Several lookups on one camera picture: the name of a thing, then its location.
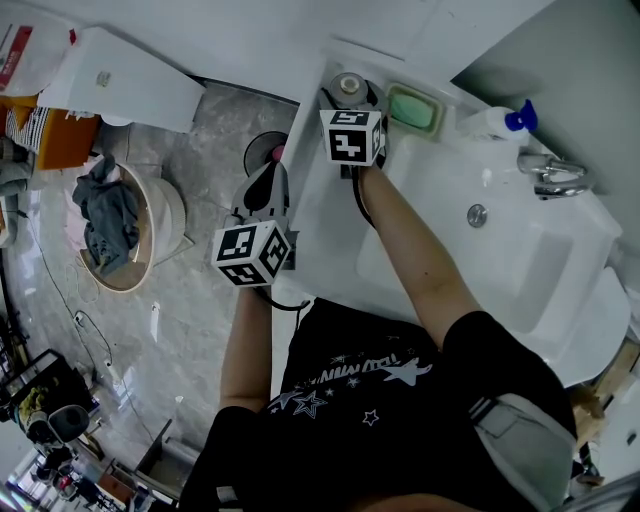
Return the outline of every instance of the gray shoulder strap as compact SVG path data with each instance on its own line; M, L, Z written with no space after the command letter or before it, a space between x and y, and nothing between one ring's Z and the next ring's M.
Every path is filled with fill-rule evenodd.
M561 505L571 476L574 437L514 394L482 399L469 412L480 441L511 486L537 510Z

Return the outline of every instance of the blue spray nozzle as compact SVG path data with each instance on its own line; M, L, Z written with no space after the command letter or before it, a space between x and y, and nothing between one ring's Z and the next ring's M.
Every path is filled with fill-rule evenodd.
M504 124L512 132L517 132L526 128L530 132L538 127L538 115L533 108L531 100L525 100L524 107L520 109L520 112L511 112L504 116Z

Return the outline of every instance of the green soap dish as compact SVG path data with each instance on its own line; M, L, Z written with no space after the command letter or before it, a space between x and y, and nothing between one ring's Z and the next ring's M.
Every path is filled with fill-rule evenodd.
M439 100L398 83L389 86L387 97L393 125L427 139L437 135L444 112Z

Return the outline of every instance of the black t-shirt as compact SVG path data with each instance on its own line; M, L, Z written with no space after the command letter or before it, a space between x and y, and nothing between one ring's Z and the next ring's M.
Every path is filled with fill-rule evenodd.
M282 394L259 414L218 413L180 508L339 511L429 493L532 510L469 419L479 399L506 393L575 436L556 376L487 313L458 320L440 353L418 326L317 299L291 342Z

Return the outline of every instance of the chrome faucet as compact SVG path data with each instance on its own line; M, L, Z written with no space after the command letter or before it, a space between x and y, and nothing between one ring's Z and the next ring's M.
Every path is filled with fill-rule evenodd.
M533 191L542 200L577 196L591 190L595 184L586 167L576 162L558 160L553 155L523 153L518 156L518 169L523 174L535 174L538 177ZM552 181L551 177L558 173L573 174L576 177L566 181Z

